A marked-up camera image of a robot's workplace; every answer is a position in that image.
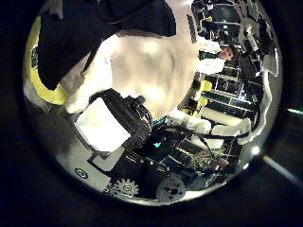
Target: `black background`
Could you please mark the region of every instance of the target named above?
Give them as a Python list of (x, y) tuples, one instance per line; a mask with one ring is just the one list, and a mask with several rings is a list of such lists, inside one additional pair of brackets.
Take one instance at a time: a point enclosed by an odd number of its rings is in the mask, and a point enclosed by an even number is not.
[[(43, 0), (10, 0), (0, 7), (0, 226), (302, 226), (303, 194), (261, 160), (226, 187), (195, 201), (142, 207), (90, 193), (49, 162), (29, 128), (22, 93), (22, 60)], [(303, 29), (300, 1), (262, 0), (276, 29), (284, 91), (265, 150), (302, 179)]]

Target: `wire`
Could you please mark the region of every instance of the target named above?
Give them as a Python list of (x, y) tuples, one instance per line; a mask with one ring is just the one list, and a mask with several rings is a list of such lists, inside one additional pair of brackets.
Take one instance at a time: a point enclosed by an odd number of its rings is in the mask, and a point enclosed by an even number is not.
[(96, 3), (97, 17), (100, 19), (101, 22), (104, 22), (106, 24), (114, 25), (114, 24), (119, 24), (119, 23), (121, 23), (121, 22), (123, 22), (127, 19), (130, 19), (130, 18), (134, 17), (136, 14), (141, 12), (145, 7), (147, 7), (149, 4), (151, 4), (155, 0), (142, 0), (138, 5), (136, 5), (134, 7), (134, 9), (130, 10), (125, 15), (119, 16), (119, 17), (103, 17), (103, 16), (101, 16), (99, 14), (99, 11), (98, 11), (98, 6), (100, 5), (100, 1), (101, 0), (97, 0), (97, 3)]

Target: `white sleeve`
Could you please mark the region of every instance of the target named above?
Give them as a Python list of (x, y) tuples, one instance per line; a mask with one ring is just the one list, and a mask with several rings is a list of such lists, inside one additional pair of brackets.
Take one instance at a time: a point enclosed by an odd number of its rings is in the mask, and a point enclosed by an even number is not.
[(205, 59), (198, 62), (197, 71), (207, 75), (222, 72), (225, 60), (222, 59)]
[(198, 42), (199, 48), (201, 50), (204, 50), (205, 52), (215, 54), (215, 53), (222, 51), (219, 43), (207, 40), (205, 37), (199, 37), (197, 42)]

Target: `gear logo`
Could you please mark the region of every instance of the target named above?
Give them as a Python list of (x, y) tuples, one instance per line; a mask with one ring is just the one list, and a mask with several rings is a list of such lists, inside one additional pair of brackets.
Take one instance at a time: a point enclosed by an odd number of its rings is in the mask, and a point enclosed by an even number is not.
[(139, 186), (135, 181), (131, 181), (130, 179), (125, 180), (124, 178), (117, 180), (116, 183), (114, 183), (114, 189), (131, 197), (139, 193)]

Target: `green light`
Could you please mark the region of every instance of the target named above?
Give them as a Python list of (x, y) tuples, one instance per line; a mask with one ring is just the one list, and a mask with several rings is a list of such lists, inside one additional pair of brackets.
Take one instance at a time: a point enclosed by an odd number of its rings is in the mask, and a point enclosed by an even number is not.
[(154, 143), (153, 145), (155, 146), (155, 147), (157, 147), (157, 148), (160, 148), (160, 146), (161, 146), (161, 142), (159, 142), (159, 143)]

